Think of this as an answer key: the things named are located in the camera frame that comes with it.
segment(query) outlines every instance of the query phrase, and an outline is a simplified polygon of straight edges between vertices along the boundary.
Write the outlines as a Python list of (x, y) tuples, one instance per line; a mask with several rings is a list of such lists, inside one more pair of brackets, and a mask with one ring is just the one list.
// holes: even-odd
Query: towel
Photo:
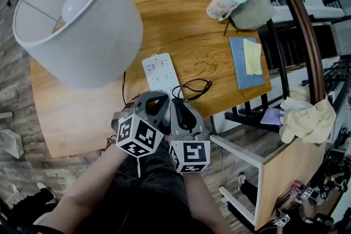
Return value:
[(310, 107), (313, 107), (313, 105), (304, 100), (297, 100), (288, 96), (286, 100), (281, 102), (280, 107), (284, 109), (286, 113), (290, 111), (309, 109)]
[(294, 136), (304, 142), (320, 144), (328, 138), (336, 114), (327, 98), (314, 106), (284, 113), (283, 126), (279, 130), (282, 142), (290, 143)]
[(261, 75), (261, 44), (244, 39), (244, 57), (247, 75)]

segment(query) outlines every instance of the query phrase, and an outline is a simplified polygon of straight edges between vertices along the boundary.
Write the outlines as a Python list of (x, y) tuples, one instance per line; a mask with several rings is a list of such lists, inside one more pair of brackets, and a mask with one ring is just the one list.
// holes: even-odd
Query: power outlet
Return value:
[[(168, 53), (152, 55), (151, 57), (143, 60), (143, 68), (145, 71), (146, 79), (151, 91), (161, 91), (169, 96), (169, 103), (167, 112), (163, 119), (164, 124), (169, 123), (169, 105), (173, 99), (172, 90), (174, 87), (179, 86), (176, 71), (172, 64), (171, 56)], [(179, 90), (175, 90), (174, 94), (178, 95)], [(183, 98), (183, 93), (180, 92), (179, 96)]]

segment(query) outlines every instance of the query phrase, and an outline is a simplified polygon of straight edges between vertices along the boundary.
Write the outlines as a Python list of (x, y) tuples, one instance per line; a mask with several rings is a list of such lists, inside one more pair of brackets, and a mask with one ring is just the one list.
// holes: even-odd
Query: lamp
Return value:
[[(66, 22), (58, 29), (62, 13)], [(31, 56), (77, 89), (117, 79), (137, 56), (143, 37), (132, 0), (19, 0), (13, 30)]]

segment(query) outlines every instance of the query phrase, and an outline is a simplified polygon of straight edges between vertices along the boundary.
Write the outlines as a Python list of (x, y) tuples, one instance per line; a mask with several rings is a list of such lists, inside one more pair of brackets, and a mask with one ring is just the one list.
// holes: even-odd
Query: wooden handrail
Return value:
[(302, 31), (306, 44), (306, 66), (310, 85), (311, 103), (325, 98), (323, 66), (311, 20), (302, 0), (285, 0), (297, 27)]

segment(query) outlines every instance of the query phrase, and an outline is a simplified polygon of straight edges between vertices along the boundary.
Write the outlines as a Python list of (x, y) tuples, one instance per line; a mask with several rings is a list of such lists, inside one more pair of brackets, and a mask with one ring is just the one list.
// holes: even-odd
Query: shoe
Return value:
[(237, 186), (237, 189), (241, 192), (241, 185), (244, 184), (245, 181), (247, 181), (247, 177), (245, 173), (240, 173), (239, 177), (237, 178), (239, 185)]
[(50, 190), (50, 188), (48, 188), (44, 183), (38, 182), (37, 186), (38, 186), (39, 189), (47, 189), (47, 190), (49, 190), (49, 192), (54, 196), (54, 199), (56, 199), (56, 195), (54, 194), (54, 192), (52, 192)]

